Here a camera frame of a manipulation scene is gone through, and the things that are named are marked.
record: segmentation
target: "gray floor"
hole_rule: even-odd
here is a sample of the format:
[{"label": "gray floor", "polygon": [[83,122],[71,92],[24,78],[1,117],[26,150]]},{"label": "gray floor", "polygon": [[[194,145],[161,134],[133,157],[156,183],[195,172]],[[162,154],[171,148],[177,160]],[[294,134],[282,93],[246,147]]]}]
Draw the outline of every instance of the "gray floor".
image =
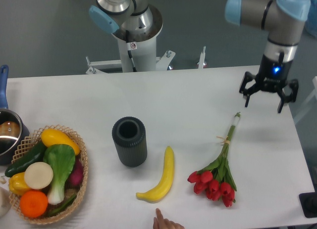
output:
[{"label": "gray floor", "polygon": [[[150,3],[161,11],[164,22],[157,54],[176,52],[175,69],[195,68],[203,46],[208,67],[259,65],[267,32],[228,24],[226,0]],[[9,77],[84,74],[85,56],[90,61],[119,59],[115,39],[88,16],[92,4],[95,0],[0,0],[0,64],[10,66]],[[300,82],[297,101],[290,104],[293,116],[314,88],[316,54],[317,39],[304,31],[289,74]],[[310,167],[317,166],[316,126],[316,109],[296,126]]]}]

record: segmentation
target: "green leaf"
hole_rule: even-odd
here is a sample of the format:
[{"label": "green leaf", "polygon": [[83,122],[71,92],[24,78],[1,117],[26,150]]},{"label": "green leaf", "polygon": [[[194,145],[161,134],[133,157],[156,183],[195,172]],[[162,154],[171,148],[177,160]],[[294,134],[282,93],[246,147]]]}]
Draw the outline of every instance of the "green leaf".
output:
[{"label": "green leaf", "polygon": [[213,169],[217,168],[220,164],[219,157],[215,159],[213,162],[211,162],[209,165],[201,169],[200,171],[197,172],[197,174],[202,174],[205,171],[212,171]]},{"label": "green leaf", "polygon": [[229,163],[228,163],[227,159],[226,159],[225,167],[227,169],[226,180],[227,180],[228,184],[230,184],[231,187],[234,189],[234,191],[237,191],[237,186],[236,186],[236,184],[235,184],[235,182],[233,180],[232,174],[230,172]]},{"label": "green leaf", "polygon": [[221,181],[222,181],[222,179],[223,179],[223,177],[225,176],[225,173],[226,173],[226,168],[225,168],[225,161],[226,161],[227,159],[226,158],[224,158],[224,157],[221,157],[220,158],[220,165],[219,165],[219,167],[218,167],[218,174],[219,174],[219,176],[220,176],[220,178],[221,178]]},{"label": "green leaf", "polygon": [[218,182],[222,181],[222,178],[220,178],[219,174],[216,174],[216,177],[214,179],[217,180]]},{"label": "green leaf", "polygon": [[74,149],[66,144],[50,146],[44,154],[43,161],[53,169],[53,180],[48,192],[49,204],[59,204],[64,199],[65,182],[75,164]]}]

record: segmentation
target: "purple radish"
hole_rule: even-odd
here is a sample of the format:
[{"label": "purple radish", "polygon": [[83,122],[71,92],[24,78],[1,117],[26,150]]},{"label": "purple radish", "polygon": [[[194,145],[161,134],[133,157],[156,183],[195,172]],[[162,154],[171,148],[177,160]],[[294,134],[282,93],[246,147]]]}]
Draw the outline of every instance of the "purple radish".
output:
[{"label": "purple radish", "polygon": [[70,182],[73,186],[79,186],[83,181],[84,177],[84,168],[79,160],[76,158],[73,171],[70,173],[68,177],[68,182]]}]

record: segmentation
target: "dark gray cup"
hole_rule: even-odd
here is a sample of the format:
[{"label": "dark gray cup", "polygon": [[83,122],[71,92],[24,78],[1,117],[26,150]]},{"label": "dark gray cup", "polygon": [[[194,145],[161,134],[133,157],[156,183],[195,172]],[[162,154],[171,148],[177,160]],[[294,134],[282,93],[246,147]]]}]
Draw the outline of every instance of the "dark gray cup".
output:
[{"label": "dark gray cup", "polygon": [[144,124],[137,118],[119,119],[112,128],[112,138],[123,165],[137,167],[148,156]]}]

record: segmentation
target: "red tulip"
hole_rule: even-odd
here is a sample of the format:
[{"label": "red tulip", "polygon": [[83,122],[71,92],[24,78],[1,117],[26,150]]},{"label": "red tulip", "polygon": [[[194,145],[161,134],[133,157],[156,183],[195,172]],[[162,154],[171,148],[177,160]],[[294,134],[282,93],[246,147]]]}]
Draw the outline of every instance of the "red tulip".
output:
[{"label": "red tulip", "polygon": [[201,175],[197,174],[197,171],[195,171],[190,174],[187,181],[190,183],[196,183],[196,182],[200,182],[200,179],[201,179]]},{"label": "red tulip", "polygon": [[197,189],[198,190],[201,190],[201,189],[205,190],[206,188],[208,188],[208,184],[207,183],[199,183],[199,182],[197,182],[196,184],[197,184]]},{"label": "red tulip", "polygon": [[212,192],[208,188],[206,189],[206,196],[208,199],[212,199]]},{"label": "red tulip", "polygon": [[218,191],[212,193],[212,198],[211,199],[213,201],[217,201],[217,200],[219,200],[220,197],[221,197],[221,192],[220,192],[220,190],[218,190]]},{"label": "red tulip", "polygon": [[211,192],[216,192],[219,189],[219,182],[217,180],[212,180],[209,182],[209,190]]},{"label": "red tulip", "polygon": [[207,183],[212,180],[212,173],[210,171],[205,171],[202,173],[201,181]]},{"label": "red tulip", "polygon": [[231,189],[230,193],[226,195],[226,198],[230,201],[234,200],[234,189]]},{"label": "red tulip", "polygon": [[203,192],[207,187],[208,187],[208,184],[197,182],[197,183],[194,185],[194,192],[195,192],[196,194],[200,194],[200,193]]},{"label": "red tulip", "polygon": [[227,197],[223,196],[222,197],[222,201],[223,201],[223,204],[226,207],[231,207],[232,206],[232,200],[229,200]]},{"label": "red tulip", "polygon": [[221,194],[226,196],[231,192],[231,186],[227,182],[222,182],[220,185]]}]

